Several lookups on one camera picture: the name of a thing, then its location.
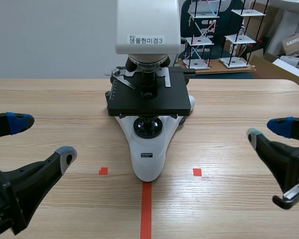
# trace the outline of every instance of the screw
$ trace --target screw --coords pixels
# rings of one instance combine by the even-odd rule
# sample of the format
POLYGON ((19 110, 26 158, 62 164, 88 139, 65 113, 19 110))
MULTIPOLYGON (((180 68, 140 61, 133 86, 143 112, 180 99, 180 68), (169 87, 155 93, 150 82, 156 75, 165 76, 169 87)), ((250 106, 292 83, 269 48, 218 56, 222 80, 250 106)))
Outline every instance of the screw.
POLYGON ((112 75, 118 76, 121 73, 121 71, 118 68, 115 68, 112 70, 112 75))

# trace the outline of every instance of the red tape line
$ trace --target red tape line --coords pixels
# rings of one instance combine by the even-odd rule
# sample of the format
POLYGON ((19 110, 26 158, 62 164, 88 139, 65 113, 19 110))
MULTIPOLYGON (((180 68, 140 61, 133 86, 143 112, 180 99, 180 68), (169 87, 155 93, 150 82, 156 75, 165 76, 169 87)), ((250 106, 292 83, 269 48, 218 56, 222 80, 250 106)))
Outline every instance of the red tape line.
POLYGON ((143 182, 141 239, 151 239, 151 183, 143 182))

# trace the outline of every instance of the microscope base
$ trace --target microscope base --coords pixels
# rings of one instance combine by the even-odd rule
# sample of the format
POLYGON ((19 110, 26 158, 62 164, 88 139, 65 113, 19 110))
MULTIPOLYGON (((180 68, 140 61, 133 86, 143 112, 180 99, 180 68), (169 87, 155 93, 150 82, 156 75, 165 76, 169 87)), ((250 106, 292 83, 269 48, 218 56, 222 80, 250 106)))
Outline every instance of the microscope base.
MULTIPOLYGON (((189 96, 191 111, 195 106, 195 98, 189 96)), ((134 121, 137 116, 128 116, 120 119, 115 117, 123 129, 131 150, 132 166, 135 174, 144 182, 155 180, 163 170, 167 147, 183 117, 174 119, 170 116, 160 116, 163 130, 159 136, 144 139, 134 132, 134 121)))

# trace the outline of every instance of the white wall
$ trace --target white wall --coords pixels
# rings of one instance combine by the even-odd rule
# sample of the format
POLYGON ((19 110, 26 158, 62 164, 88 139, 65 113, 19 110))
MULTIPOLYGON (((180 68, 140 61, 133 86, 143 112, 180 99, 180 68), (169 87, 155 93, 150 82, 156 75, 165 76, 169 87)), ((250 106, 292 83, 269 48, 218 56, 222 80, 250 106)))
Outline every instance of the white wall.
POLYGON ((0 78, 104 78, 127 58, 115 53, 115 8, 116 0, 0 0, 0 78))

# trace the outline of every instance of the blue fingertip pad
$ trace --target blue fingertip pad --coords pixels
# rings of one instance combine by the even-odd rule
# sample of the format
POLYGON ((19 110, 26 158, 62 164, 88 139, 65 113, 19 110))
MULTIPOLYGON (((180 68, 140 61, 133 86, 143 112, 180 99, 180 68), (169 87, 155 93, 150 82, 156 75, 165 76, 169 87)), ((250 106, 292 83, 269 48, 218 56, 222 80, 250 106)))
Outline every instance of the blue fingertip pad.
POLYGON ((287 117, 284 122, 278 122, 272 119, 268 122, 267 127, 280 136, 291 138, 293 131, 294 117, 287 117))
POLYGON ((23 117, 19 118, 14 113, 7 112, 6 116, 8 119, 11 135, 31 128, 34 123, 34 118, 31 115, 24 114, 23 117))

